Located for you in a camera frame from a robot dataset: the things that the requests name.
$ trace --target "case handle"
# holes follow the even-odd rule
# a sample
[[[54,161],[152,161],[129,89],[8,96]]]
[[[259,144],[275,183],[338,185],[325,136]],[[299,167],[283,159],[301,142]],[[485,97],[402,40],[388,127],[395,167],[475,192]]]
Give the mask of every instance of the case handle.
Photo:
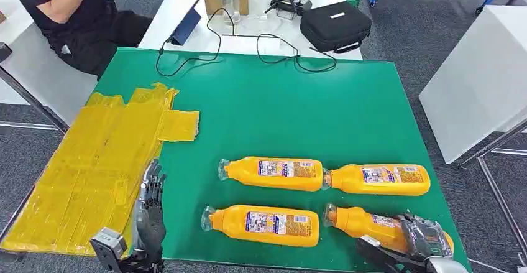
[[[333,50],[333,52],[336,53],[336,54],[340,54],[340,53],[344,53],[344,52],[348,52],[348,51],[357,49],[361,45],[362,45],[362,40],[358,41],[356,44],[353,44],[353,45],[350,45],[350,46],[347,46],[347,47],[342,47],[342,48],[339,48],[339,49],[335,49],[335,50]]]

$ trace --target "black carrying case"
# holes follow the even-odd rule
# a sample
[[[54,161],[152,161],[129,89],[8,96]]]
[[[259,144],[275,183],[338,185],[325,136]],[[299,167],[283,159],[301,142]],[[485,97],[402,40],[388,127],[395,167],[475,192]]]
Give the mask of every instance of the black carrying case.
[[[300,31],[320,52],[359,48],[371,27],[372,21],[345,1],[307,10],[300,20]]]

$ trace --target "robotic hand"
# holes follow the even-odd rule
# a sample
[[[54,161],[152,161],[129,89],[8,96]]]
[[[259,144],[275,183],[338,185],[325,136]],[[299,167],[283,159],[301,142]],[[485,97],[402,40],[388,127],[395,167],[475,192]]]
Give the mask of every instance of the robotic hand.
[[[408,253],[384,248],[370,236],[357,240],[357,252],[386,273],[468,273],[452,259],[452,251],[437,222],[418,216],[399,216]]]
[[[128,258],[120,260],[127,246],[123,237],[103,228],[90,239],[90,243],[103,266],[117,273],[161,273],[161,259],[166,229],[163,223],[162,194],[165,175],[161,175],[161,165],[154,159],[145,170],[139,199],[135,204],[133,229],[134,251]]]

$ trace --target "person's arm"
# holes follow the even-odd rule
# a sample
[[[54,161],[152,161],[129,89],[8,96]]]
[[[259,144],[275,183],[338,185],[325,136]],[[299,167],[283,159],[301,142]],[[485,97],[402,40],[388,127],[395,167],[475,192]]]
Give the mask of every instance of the person's arm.
[[[49,19],[64,24],[70,20],[71,15],[79,8],[81,2],[82,0],[50,0],[39,4],[37,8]]]

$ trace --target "yellow plastic bag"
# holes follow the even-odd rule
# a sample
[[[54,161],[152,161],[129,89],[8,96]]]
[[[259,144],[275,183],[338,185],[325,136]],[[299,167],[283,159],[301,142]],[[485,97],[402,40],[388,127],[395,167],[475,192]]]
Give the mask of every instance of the yellow plastic bag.
[[[130,243],[142,174],[161,140],[197,133],[199,112],[170,111],[177,93],[156,83],[136,89],[127,105],[118,95],[92,94],[0,248],[93,256],[89,239],[102,227]]]

